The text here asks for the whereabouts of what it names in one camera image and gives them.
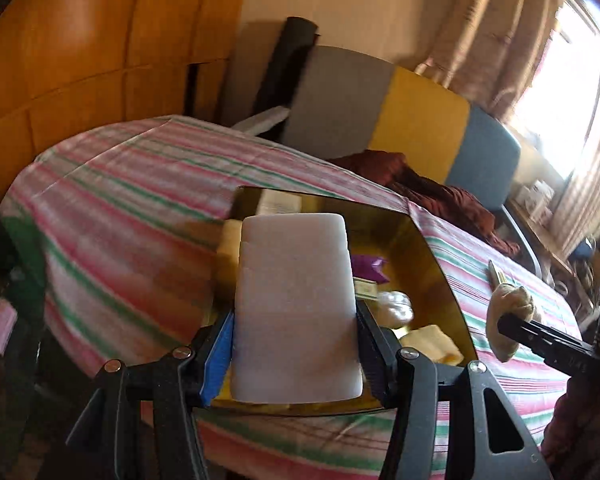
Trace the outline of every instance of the beige curtain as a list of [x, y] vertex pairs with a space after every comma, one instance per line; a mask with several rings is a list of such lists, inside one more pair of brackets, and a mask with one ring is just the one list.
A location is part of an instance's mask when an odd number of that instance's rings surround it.
[[600, 128], [592, 127], [549, 231], [562, 248], [562, 256], [568, 256], [599, 223]]
[[505, 121], [531, 83], [563, 0], [455, 0], [416, 73]]

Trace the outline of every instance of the golden tray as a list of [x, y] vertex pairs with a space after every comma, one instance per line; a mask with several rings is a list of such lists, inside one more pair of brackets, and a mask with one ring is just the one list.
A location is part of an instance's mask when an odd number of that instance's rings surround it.
[[[228, 219], [244, 220], [256, 214], [260, 195], [265, 188], [239, 187], [235, 192]], [[285, 191], [301, 198], [302, 213], [337, 213], [347, 227], [349, 251], [352, 254], [382, 256], [386, 263], [382, 272], [388, 283], [378, 285], [381, 290], [400, 290], [411, 300], [414, 330], [436, 324], [462, 352], [460, 366], [477, 359], [474, 344], [462, 312], [427, 242], [405, 213], [378, 206], [351, 202], [329, 196]], [[230, 393], [231, 368], [222, 384], [220, 394], [211, 402], [212, 408], [232, 412], [261, 415], [339, 415], [343, 413], [372, 412], [382, 409], [368, 387], [362, 395], [351, 400], [315, 404], [250, 404], [232, 399]]]

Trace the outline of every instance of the purple object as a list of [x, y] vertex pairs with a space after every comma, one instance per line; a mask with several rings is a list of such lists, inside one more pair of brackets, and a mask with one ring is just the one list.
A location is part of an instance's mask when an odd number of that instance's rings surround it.
[[376, 283], [387, 283], [389, 278], [382, 273], [386, 260], [371, 254], [352, 254], [351, 270], [354, 278], [362, 278]]

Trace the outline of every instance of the white soap bar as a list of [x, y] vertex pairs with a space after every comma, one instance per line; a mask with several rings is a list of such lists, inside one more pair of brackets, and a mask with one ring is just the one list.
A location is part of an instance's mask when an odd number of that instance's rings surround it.
[[362, 394], [342, 216], [252, 216], [242, 223], [231, 393], [270, 404]]

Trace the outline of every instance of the screw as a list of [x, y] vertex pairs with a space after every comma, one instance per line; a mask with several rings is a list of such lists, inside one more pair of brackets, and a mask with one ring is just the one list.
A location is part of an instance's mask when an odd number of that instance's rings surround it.
[[415, 348], [406, 346], [405, 348], [400, 348], [400, 357], [403, 359], [417, 359], [420, 357], [420, 352], [418, 352]]
[[115, 372], [119, 372], [120, 368], [122, 368], [122, 363], [117, 359], [112, 359], [111, 361], [107, 361], [104, 363], [104, 369], [106, 372], [110, 374], [114, 374]]
[[487, 371], [487, 367], [482, 361], [471, 361], [469, 363], [469, 370], [477, 374], [483, 374]]
[[191, 356], [191, 348], [188, 346], [178, 346], [173, 352], [171, 352], [176, 359], [186, 359]]

